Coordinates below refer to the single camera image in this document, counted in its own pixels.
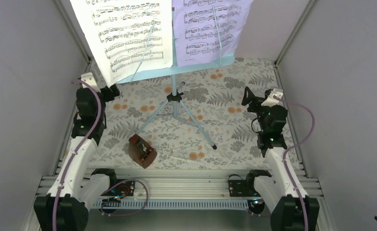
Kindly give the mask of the brown wooden metronome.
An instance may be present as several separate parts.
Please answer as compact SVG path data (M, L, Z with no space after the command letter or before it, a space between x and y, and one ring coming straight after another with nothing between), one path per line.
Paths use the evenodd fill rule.
M148 168L156 159L157 151L138 134L129 138L129 157L142 168Z

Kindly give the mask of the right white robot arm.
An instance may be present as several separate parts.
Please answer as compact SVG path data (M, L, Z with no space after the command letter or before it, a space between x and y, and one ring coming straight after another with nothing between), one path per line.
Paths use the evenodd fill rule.
M260 130L257 147L270 166L270 171L253 170L248 178L250 188L257 192L270 211L273 231L313 231L316 229L320 205L309 196L300 183L288 153L300 144L287 146L283 128L288 110L281 105L283 91L268 89L257 97L245 87L241 104L256 114Z

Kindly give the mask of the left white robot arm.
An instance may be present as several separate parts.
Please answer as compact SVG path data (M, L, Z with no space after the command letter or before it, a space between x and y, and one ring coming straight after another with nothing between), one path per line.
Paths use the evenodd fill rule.
M117 180L115 171L99 168L82 186L91 157L106 129L106 103L120 95L116 85L98 91L76 92L71 145L62 169L45 196L38 196L34 210L42 231L83 231L98 198Z

